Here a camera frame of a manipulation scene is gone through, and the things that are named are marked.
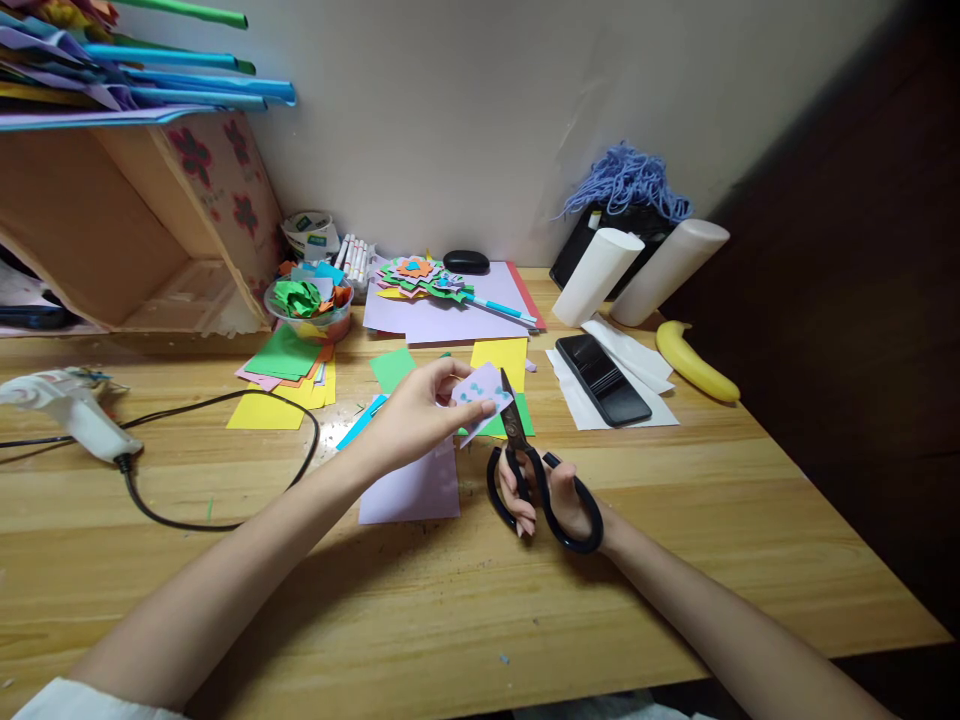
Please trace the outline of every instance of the paper tube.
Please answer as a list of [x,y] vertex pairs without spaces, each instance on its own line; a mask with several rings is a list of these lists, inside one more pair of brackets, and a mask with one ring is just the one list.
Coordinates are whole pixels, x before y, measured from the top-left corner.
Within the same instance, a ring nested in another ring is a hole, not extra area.
[[641,250],[643,241],[636,235],[613,228],[597,230],[553,306],[553,314],[564,325],[580,327],[600,307]]
[[623,289],[610,315],[621,325],[636,327],[729,239],[719,225],[684,220]]

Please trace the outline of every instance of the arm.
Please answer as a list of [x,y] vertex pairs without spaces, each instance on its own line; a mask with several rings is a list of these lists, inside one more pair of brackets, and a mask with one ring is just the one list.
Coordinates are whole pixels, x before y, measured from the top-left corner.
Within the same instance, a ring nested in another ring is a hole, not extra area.
[[182,708],[364,490],[493,410],[492,402],[436,406],[455,405],[455,375],[470,371],[445,358],[408,375],[348,448],[150,595],[80,659],[70,678],[142,705]]
[[[516,496],[501,465],[505,502],[535,528],[536,513]],[[590,521],[580,507],[576,468],[559,465],[548,477],[554,512],[571,536],[586,538]],[[600,552],[693,647],[754,720],[889,719],[859,685],[820,653],[739,595],[685,563],[599,503],[604,522]]]

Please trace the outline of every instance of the wooden box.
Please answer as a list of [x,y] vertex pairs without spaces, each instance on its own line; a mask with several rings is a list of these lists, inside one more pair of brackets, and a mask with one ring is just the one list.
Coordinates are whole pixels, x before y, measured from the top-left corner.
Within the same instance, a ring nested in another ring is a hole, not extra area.
[[283,244],[246,117],[0,134],[0,243],[109,330],[252,332]]

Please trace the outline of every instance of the white wall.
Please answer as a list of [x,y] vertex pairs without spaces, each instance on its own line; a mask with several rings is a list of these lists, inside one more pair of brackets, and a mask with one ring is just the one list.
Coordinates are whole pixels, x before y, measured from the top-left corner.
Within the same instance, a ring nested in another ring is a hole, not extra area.
[[250,30],[118,6],[131,34],[289,79],[252,116],[287,212],[394,252],[552,263],[605,147],[663,155],[703,217],[897,0],[203,0]]

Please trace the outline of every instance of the black cable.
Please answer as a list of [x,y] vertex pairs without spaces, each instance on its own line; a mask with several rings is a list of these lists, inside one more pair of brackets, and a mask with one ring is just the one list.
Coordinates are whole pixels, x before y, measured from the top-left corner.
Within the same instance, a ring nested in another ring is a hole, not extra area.
[[[183,407],[173,408],[171,410],[160,410],[158,412],[150,413],[148,415],[144,415],[143,417],[138,417],[136,420],[123,423],[120,425],[120,427],[124,429],[137,427],[138,425],[144,425],[148,422],[153,422],[154,420],[162,420],[163,418],[173,417],[174,415],[180,415],[181,413],[190,412],[191,410],[199,410],[200,408],[207,407],[208,405],[214,405],[218,402],[232,400],[233,398],[237,398],[242,395],[266,395],[267,397],[275,398],[281,402],[285,402],[287,405],[292,405],[293,407],[297,408],[304,415],[310,418],[311,422],[313,422],[313,442],[310,443],[310,449],[307,450],[307,456],[304,458],[303,464],[300,466],[297,474],[294,476],[291,483],[284,489],[284,492],[286,492],[300,482],[301,479],[303,479],[303,476],[307,472],[307,468],[310,467],[310,461],[313,460],[313,456],[317,452],[317,445],[320,444],[320,423],[317,422],[317,419],[313,416],[312,412],[307,410],[302,405],[298,405],[292,400],[287,400],[279,395],[274,395],[273,393],[268,393],[263,390],[237,390],[236,392],[220,395],[219,397],[212,398],[211,400],[204,400],[203,402],[194,403],[193,405],[185,405]],[[21,447],[23,445],[41,445],[43,443],[54,442],[63,442],[64,446],[66,446],[70,443],[76,442],[76,440],[70,435],[55,438],[42,438],[40,440],[17,440],[14,442],[0,443],[0,448]],[[166,525],[167,527],[176,528],[178,530],[188,530],[190,532],[230,532],[231,530],[236,530],[243,524],[233,523],[230,525],[194,525],[193,523],[182,523],[178,520],[170,520],[162,515],[158,515],[147,506],[147,504],[143,501],[143,498],[140,496],[140,491],[137,489],[137,485],[133,477],[133,456],[130,455],[130,453],[124,453],[114,458],[114,462],[117,464],[117,467],[120,468],[120,472],[123,474],[123,479],[127,485],[127,492],[130,494],[130,499],[133,500],[133,504],[137,506],[137,509],[140,512],[154,522],[160,523],[161,525]]]

